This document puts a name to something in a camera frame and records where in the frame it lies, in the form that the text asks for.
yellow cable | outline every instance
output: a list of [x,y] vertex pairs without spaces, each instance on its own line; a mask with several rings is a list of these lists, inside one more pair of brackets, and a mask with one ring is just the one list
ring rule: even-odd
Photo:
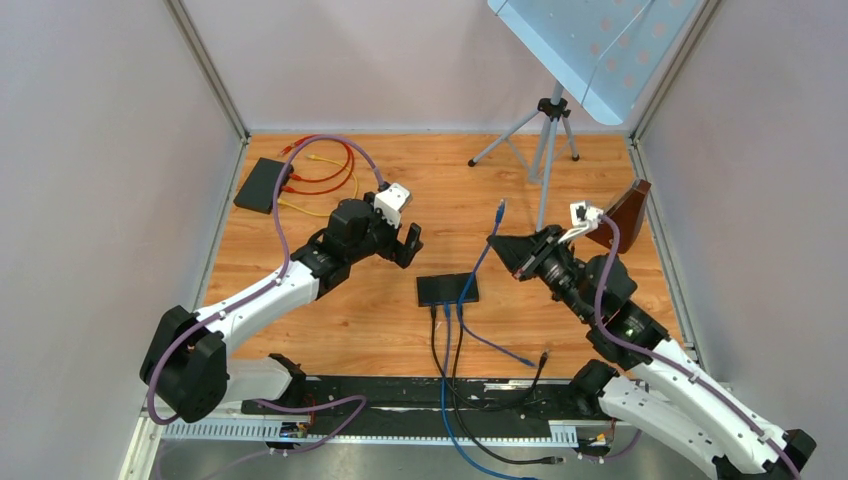
[[[350,176],[351,176],[351,178],[353,178],[353,198],[356,198],[356,196],[359,195],[359,179],[356,178],[356,173],[351,171],[350,166],[345,166],[344,163],[339,162],[338,160],[330,160],[329,158],[319,157],[318,155],[307,155],[306,158],[308,158],[310,160],[318,160],[319,162],[332,163],[332,164],[335,164],[335,165],[338,165],[338,166],[344,168],[346,172],[350,172]],[[311,210],[307,210],[303,207],[297,206],[293,203],[289,203],[289,202],[283,200],[282,198],[278,198],[277,203],[279,205],[284,206],[284,207],[293,208],[293,209],[297,210],[298,212],[305,213],[307,215],[312,215],[313,217],[324,217],[324,218],[326,218],[326,217],[330,216],[329,213],[313,212]]]

tripod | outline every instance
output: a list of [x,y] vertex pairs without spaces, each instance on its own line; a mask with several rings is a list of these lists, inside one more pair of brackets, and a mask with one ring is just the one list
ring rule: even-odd
[[[574,143],[574,134],[571,133],[571,124],[568,123],[568,116],[571,115],[571,110],[566,108],[568,106],[568,102],[562,98],[562,92],[562,84],[557,82],[554,86],[554,93],[551,95],[551,98],[543,98],[539,100],[539,104],[536,106],[535,110],[528,113],[527,116],[519,120],[518,123],[510,127],[509,130],[504,132],[503,135],[492,142],[491,145],[486,147],[476,157],[468,161],[468,166],[473,167],[474,165],[477,165],[483,157],[488,155],[489,152],[494,150],[495,147],[506,142],[512,148],[513,152],[515,152],[515,155],[518,157],[521,164],[524,165],[524,168],[527,169],[527,180],[532,183],[539,183],[539,162],[542,160],[542,152],[545,151],[545,146],[547,145],[545,172],[541,179],[542,197],[539,199],[539,217],[536,220],[537,232],[540,231],[545,224],[545,206],[548,203],[548,187],[551,183],[551,167],[553,166],[554,159],[559,157],[565,150],[565,147],[563,147],[562,150],[554,154],[554,149],[556,148],[557,125],[559,125],[560,120],[562,121],[562,126],[565,128],[565,134],[568,136],[568,147],[571,149],[571,159],[575,162],[580,160],[580,155],[577,153],[577,145]],[[515,145],[512,144],[509,137],[517,132],[519,128],[526,125],[530,120],[533,120],[533,118],[535,118],[539,113],[545,114],[546,118],[545,123],[542,125],[542,131],[539,134],[539,143],[536,145],[536,154],[533,156],[533,166],[531,167],[527,165],[527,162],[524,160],[521,152],[515,148]]]

white wall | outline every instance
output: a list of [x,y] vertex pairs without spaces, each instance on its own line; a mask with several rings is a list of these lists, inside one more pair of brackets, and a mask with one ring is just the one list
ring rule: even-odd
[[848,471],[843,0],[728,1],[644,139],[707,367]]
[[[554,85],[485,0],[185,4],[250,129],[500,130]],[[567,99],[577,131],[644,103],[609,127]]]
[[162,1],[0,11],[0,478],[115,478],[239,144]]

blue cable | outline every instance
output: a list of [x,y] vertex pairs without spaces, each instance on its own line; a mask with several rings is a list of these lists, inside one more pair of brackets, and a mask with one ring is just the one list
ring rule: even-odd
[[485,473],[486,475],[490,475],[490,476],[496,477],[496,478],[503,478],[503,479],[506,479],[506,480],[538,480],[537,478],[534,478],[534,477],[513,477],[512,475],[506,475],[506,474],[503,474],[503,473],[498,473],[494,470],[489,470],[488,468],[480,465],[479,463],[475,462],[471,457],[469,457],[468,454],[465,453],[465,450],[463,450],[462,447],[459,445],[459,442],[456,441],[456,435],[454,435],[453,430],[450,428],[450,422],[448,422],[447,400],[445,399],[445,397],[446,397],[445,391],[446,391],[446,387],[447,387],[447,384],[448,384],[448,379],[447,379],[446,375],[447,375],[447,371],[448,371],[448,364],[450,363],[450,305],[446,303],[446,304],[444,304],[444,306],[445,306],[445,321],[448,324],[448,326],[447,326],[448,331],[447,331],[447,340],[446,340],[447,347],[445,347],[445,362],[444,362],[444,368],[442,369],[442,394],[441,394],[441,397],[440,397],[440,404],[441,404],[441,407],[442,407],[442,421],[445,423],[445,430],[447,430],[448,436],[450,437],[451,442],[453,442],[453,446],[456,448],[456,451],[459,452],[459,454],[462,456],[462,458],[464,458],[465,461],[468,462],[469,465],[471,465],[472,467],[476,468],[477,470]]
[[[492,235],[495,235],[495,234],[498,233],[498,227],[501,226],[501,222],[503,221],[503,216],[504,216],[505,211],[506,211],[506,201],[501,200],[500,205],[498,205],[498,213],[495,215],[495,226],[494,226],[494,228],[492,228]],[[471,275],[468,276],[468,281],[465,282],[465,287],[462,289],[462,293],[459,294],[459,300],[457,300],[457,302],[456,302],[456,314],[457,314],[457,320],[459,320],[459,326],[462,327],[463,330],[468,332],[469,335],[474,337],[478,342],[485,343],[486,345],[494,348],[495,350],[497,350],[501,353],[509,355],[510,357],[518,360],[519,362],[523,363],[524,365],[527,365],[528,367],[535,367],[536,364],[532,360],[528,360],[528,359],[526,359],[526,358],[524,358],[520,355],[516,355],[516,354],[510,352],[509,350],[507,350],[506,348],[504,348],[500,345],[497,345],[495,343],[492,343],[492,342],[486,340],[485,338],[477,335],[476,333],[472,332],[471,329],[468,328],[468,326],[462,320],[462,302],[465,301],[465,296],[468,294],[468,289],[471,288],[471,282],[473,282],[474,278],[477,276],[477,270],[480,269],[480,265],[483,263],[483,259],[486,258],[486,254],[489,253],[489,248],[491,248],[491,246],[489,245],[489,242],[486,242],[486,246],[483,248],[483,253],[481,253],[480,258],[477,259],[477,263],[474,265],[474,269],[471,270]]]

wooden tabletop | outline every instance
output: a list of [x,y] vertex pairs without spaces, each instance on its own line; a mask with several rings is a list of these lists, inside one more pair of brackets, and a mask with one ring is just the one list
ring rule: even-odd
[[[301,135],[255,135],[251,139],[241,182],[259,157],[277,158],[278,152]],[[403,270],[377,256],[354,265],[350,278],[306,307],[280,318],[239,349],[239,358],[282,353],[302,364],[309,374],[436,375],[431,358],[430,316],[419,308],[415,279],[422,275],[468,272],[491,232],[495,210],[507,199],[500,233],[533,232],[540,187],[506,145],[495,149],[475,168],[467,161],[486,147],[491,135],[351,135],[377,162],[389,182],[399,182],[413,195],[404,211],[404,223],[423,229],[424,248]],[[532,158],[537,136],[517,135],[513,141]],[[633,180],[623,138],[578,136],[581,160],[568,154],[557,160],[548,201],[547,224],[570,225],[568,205],[588,199],[604,206]],[[317,142],[304,154],[315,153],[344,160],[344,150],[332,142]],[[297,160],[297,172],[327,175],[338,167]],[[355,172],[360,192],[374,191],[370,169],[357,155]],[[295,182],[297,188],[318,190],[320,185]],[[317,212],[329,212],[353,193],[353,182],[338,192],[320,196],[284,193],[286,200]],[[326,226],[326,218],[307,216],[282,207],[280,217],[292,251]],[[576,243],[584,260],[604,253],[593,242]],[[680,338],[670,296],[646,224],[636,244],[622,256],[639,289],[633,299]],[[258,281],[282,262],[282,248],[269,215],[232,207],[212,273],[206,304],[229,297]],[[480,302],[468,304],[467,325],[477,334],[515,353],[538,359],[548,348],[551,358],[545,377],[571,377],[588,359],[599,358],[585,339],[587,327],[561,303],[551,301],[541,281],[512,279],[493,253],[478,273]],[[438,349],[444,354],[445,324],[440,313]],[[454,334],[457,332],[454,323]],[[463,376],[528,377],[534,371],[468,338],[463,342],[459,373]]]

